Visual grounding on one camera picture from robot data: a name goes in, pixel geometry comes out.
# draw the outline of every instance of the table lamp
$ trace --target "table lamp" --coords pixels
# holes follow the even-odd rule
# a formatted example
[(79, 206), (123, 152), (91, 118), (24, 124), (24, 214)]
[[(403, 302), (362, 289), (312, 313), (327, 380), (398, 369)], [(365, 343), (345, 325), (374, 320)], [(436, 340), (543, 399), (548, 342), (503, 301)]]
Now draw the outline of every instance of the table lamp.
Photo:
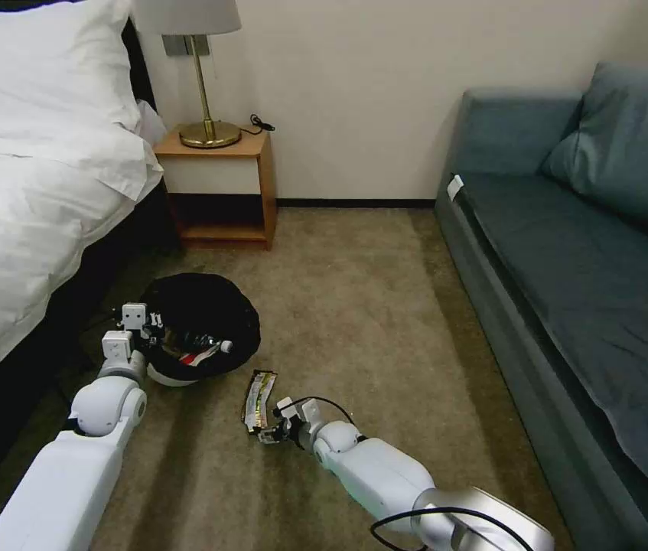
[(219, 148), (238, 142), (239, 127), (213, 121), (201, 73), (196, 34), (224, 34), (242, 27), (234, 0), (135, 0), (135, 26), (140, 32), (185, 34), (199, 80), (204, 120), (181, 127), (181, 143), (195, 148)]

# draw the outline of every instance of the white wall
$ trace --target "white wall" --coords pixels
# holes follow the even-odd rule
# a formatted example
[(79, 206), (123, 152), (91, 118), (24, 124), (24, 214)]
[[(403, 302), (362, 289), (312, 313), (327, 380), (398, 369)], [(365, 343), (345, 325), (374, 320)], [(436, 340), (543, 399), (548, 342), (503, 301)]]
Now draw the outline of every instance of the white wall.
[[(648, 62), (648, 0), (237, 0), (204, 58), (215, 118), (278, 128), (280, 197), (433, 198), (469, 86), (580, 86)], [(166, 123), (200, 117), (189, 58), (142, 45)]]

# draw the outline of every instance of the nightstand shelf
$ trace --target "nightstand shelf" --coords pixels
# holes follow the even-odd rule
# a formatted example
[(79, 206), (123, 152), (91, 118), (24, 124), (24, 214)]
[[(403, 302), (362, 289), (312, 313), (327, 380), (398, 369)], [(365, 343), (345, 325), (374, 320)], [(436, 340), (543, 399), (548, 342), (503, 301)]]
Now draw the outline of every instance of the nightstand shelf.
[(234, 145), (194, 149), (174, 130), (155, 147), (185, 246), (271, 249), (277, 210), (270, 136), (243, 132)]

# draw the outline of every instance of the white bedding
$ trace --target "white bedding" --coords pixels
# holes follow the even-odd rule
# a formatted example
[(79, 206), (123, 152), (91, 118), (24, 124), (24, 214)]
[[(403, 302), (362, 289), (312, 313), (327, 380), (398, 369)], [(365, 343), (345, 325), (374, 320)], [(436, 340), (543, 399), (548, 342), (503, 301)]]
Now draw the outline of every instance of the white bedding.
[(121, 39), (129, 9), (83, 0), (0, 13), (0, 360), (84, 249), (160, 180), (141, 137), (157, 125), (141, 118)]
[[(157, 182), (151, 178), (145, 187)], [(0, 360), (41, 321), (50, 294), (76, 272), (83, 250), (134, 206), (59, 162), (0, 157)]]

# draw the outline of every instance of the candy bar wrapper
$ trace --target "candy bar wrapper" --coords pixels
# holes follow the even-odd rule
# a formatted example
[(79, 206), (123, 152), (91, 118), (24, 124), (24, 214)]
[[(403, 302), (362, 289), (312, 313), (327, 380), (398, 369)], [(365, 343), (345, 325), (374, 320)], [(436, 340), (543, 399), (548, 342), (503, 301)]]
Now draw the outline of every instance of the candy bar wrapper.
[(275, 371), (255, 370), (247, 387), (247, 399), (242, 409), (242, 422), (249, 434), (268, 428), (267, 403), (278, 374)]

